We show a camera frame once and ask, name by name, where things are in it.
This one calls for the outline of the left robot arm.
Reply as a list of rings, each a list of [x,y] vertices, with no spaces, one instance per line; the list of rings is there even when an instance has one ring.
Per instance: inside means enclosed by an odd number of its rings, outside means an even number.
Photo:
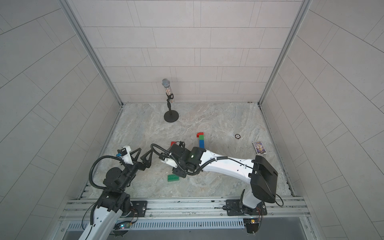
[[[121,226],[125,224],[133,225],[139,217],[145,216],[148,202],[132,202],[130,195],[125,192],[137,172],[152,165],[153,151],[146,152],[142,157],[140,153],[140,148],[129,152],[129,147],[124,147],[118,150],[116,156],[101,156],[92,164],[89,182],[103,192],[91,207],[90,223],[80,236],[81,240],[106,240],[112,231],[121,230]],[[96,165],[104,159],[116,160],[124,169],[109,169],[103,181],[104,186],[99,186],[93,181],[93,172]]]

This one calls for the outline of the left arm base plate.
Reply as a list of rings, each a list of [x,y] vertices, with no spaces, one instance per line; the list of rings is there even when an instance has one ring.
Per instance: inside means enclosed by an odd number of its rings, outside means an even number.
[[[147,201],[128,201],[124,204],[122,218],[142,218],[146,214]]]

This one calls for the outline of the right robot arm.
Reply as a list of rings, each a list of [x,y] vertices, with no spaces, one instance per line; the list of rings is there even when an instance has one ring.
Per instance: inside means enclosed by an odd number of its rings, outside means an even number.
[[[173,167],[173,174],[181,178],[205,171],[227,175],[249,184],[250,189],[242,191],[238,204],[226,204],[228,211],[236,211],[240,215],[265,216],[266,203],[276,202],[278,172],[262,156],[236,159],[204,148],[194,147],[190,151],[182,144],[173,144],[160,158]]]

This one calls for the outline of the blue small lego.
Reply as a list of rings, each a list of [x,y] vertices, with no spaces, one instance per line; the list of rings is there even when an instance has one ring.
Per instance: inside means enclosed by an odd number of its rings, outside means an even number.
[[[199,147],[202,149],[205,148],[205,141],[204,140],[199,140]]]

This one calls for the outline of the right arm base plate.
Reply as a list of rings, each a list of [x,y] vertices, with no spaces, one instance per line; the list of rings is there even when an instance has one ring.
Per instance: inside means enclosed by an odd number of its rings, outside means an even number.
[[[241,200],[226,200],[223,210],[227,211],[228,216],[266,216],[268,214],[265,202],[261,201],[257,207],[251,209],[243,206]]]

